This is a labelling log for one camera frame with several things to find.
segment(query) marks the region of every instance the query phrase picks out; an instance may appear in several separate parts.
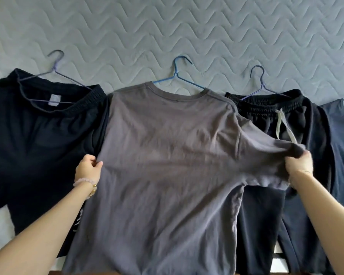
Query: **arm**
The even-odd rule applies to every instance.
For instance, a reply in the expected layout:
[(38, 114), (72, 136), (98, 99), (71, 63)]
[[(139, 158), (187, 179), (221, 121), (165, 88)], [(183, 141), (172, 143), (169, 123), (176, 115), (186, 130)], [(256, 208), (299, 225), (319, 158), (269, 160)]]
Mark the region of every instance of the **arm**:
[(313, 177), (308, 151), (299, 159), (286, 158), (286, 167), (331, 265), (344, 275), (344, 207)]
[[(102, 162), (86, 155), (79, 163), (75, 180), (98, 183)], [(0, 250), (0, 275), (47, 275), (85, 199), (93, 187), (83, 181), (59, 203)]]

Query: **hanger hook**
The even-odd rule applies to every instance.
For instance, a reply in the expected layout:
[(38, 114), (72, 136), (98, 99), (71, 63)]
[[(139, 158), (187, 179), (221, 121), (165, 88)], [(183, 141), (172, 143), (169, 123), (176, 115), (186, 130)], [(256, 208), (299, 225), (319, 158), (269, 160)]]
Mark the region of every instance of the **hanger hook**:
[(176, 75), (178, 76), (178, 70), (177, 70), (177, 64), (176, 64), (176, 60), (178, 58), (186, 59), (190, 64), (193, 64), (193, 62), (190, 59), (188, 59), (188, 57), (186, 57), (184, 55), (180, 55), (180, 56), (175, 57), (175, 59), (173, 60), (173, 64), (174, 64), (174, 74), (173, 74), (173, 76), (176, 76)]
[(251, 72), (250, 72), (250, 78), (251, 78), (253, 69), (256, 68), (256, 67), (261, 68), (262, 71), (263, 71), (263, 73), (261, 74), (261, 77), (260, 77), (260, 83), (261, 83), (261, 88), (264, 87), (264, 89), (266, 89), (266, 87), (265, 87), (265, 85), (264, 85), (264, 81), (263, 81), (263, 76), (264, 76), (264, 73), (265, 73), (265, 69), (264, 69), (262, 66), (259, 66), (259, 65), (253, 66), (252, 69), (251, 69)]
[(56, 70), (57, 70), (57, 64), (58, 64), (58, 63), (61, 61), (61, 59), (64, 58), (64, 56), (65, 56), (65, 53), (64, 53), (63, 50), (56, 49), (56, 50), (51, 51), (51, 52), (47, 55), (47, 57), (51, 56), (51, 55), (52, 55), (53, 53), (55, 53), (55, 52), (59, 52), (60, 54), (58, 55), (57, 59), (55, 60), (53, 66), (52, 66), (52, 68), (51, 68), (52, 71), (56, 71)]

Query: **quilted mattress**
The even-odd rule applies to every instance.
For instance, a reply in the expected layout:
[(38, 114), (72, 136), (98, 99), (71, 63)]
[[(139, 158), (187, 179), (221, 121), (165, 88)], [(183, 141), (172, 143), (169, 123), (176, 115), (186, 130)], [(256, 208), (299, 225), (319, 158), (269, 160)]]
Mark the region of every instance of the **quilted mattress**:
[[(168, 77), (186, 55), (194, 65), (179, 61), (180, 76), (221, 94), (257, 89), (261, 73), (249, 73), (259, 64), (268, 88), (298, 88), (320, 105), (344, 97), (344, 0), (0, 0), (0, 78), (49, 70), (54, 49), (65, 52), (61, 73), (106, 93)], [(4, 219), (0, 242), (11, 237)]]

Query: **t-shirt sleeve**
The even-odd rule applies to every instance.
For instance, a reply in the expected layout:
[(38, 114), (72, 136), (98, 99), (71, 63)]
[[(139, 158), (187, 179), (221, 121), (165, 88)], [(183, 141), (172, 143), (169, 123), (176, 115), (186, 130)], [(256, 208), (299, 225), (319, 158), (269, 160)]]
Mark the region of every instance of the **t-shirt sleeve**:
[(300, 157), (304, 146), (278, 140), (258, 129), (250, 120), (236, 115), (239, 124), (237, 160), (246, 185), (288, 188), (286, 156)]

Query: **clothing label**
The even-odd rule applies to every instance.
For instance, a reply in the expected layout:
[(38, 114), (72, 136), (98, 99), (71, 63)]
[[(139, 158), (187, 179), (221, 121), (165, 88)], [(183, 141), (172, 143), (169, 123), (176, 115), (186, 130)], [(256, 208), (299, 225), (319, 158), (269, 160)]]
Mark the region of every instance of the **clothing label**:
[(50, 105), (50, 106), (57, 106), (57, 105), (59, 105), (60, 101), (61, 101), (61, 96), (60, 95), (51, 94), (50, 101), (49, 101), (48, 105)]

